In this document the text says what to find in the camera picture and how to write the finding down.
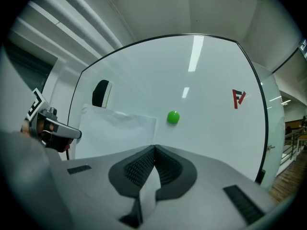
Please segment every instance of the red and black logo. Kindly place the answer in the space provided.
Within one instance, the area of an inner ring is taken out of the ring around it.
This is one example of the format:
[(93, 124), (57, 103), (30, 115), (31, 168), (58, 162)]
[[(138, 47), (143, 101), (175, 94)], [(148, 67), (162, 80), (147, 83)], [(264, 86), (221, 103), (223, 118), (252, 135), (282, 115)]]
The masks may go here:
[(238, 109), (238, 103), (241, 105), (246, 93), (238, 90), (232, 90), (232, 94), (234, 95), (234, 103), (235, 103), (235, 109)]

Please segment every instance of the green magnet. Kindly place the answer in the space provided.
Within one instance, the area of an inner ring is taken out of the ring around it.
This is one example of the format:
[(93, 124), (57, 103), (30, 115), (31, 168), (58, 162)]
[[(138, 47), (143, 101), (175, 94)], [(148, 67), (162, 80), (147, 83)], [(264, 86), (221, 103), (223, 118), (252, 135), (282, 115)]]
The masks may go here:
[(167, 115), (167, 120), (171, 124), (178, 123), (179, 119), (180, 119), (180, 115), (177, 111), (170, 111)]

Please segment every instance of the whiteboard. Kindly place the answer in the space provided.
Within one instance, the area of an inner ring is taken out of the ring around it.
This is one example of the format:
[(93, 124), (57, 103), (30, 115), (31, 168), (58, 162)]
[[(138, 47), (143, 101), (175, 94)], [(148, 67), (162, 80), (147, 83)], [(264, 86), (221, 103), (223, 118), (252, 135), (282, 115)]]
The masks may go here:
[[(154, 144), (218, 159), (256, 179), (266, 147), (266, 108), (238, 43), (178, 35), (115, 51), (81, 74), (69, 125), (79, 127), (82, 106), (92, 103), (103, 79), (112, 83), (108, 109), (156, 118)], [(180, 114), (176, 125), (166, 120), (172, 110)]]

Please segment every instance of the metal railing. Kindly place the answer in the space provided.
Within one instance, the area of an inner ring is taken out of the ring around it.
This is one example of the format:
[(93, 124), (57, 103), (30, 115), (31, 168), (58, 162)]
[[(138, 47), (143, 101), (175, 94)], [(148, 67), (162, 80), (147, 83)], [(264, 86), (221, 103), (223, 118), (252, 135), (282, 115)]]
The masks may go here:
[(292, 159), (293, 154), (294, 154), (294, 150), (297, 148), (297, 139), (298, 139), (298, 137), (300, 137), (303, 134), (304, 134), (304, 127), (296, 129), (296, 130), (292, 131), (290, 134), (287, 134), (284, 137), (284, 146), (290, 145), (290, 147), (288, 147), (286, 150), (284, 150), (283, 154), (286, 154), (284, 157), (286, 157), (288, 155), (290, 155), (290, 156), (288, 156), (287, 159), (285, 159), (280, 165), (282, 165), (283, 163), (288, 161), (288, 159)]

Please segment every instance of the person's hand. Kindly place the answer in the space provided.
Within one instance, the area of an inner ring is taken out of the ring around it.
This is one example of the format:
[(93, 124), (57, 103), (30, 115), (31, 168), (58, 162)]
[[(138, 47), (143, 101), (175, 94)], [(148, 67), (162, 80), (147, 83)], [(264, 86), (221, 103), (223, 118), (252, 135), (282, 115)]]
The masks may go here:
[[(50, 127), (49, 127), (50, 131), (53, 131), (53, 128), (54, 128), (54, 125), (50, 124)], [(44, 120), (39, 119), (36, 124), (36, 131), (37, 131), (38, 137), (40, 137), (40, 135), (43, 133), (43, 130), (44, 130)], [(21, 129), (21, 133), (27, 137), (31, 137), (28, 120), (24, 121), (22, 129)], [(72, 143), (72, 139), (68, 141), (64, 151), (71, 148), (71, 143)]]

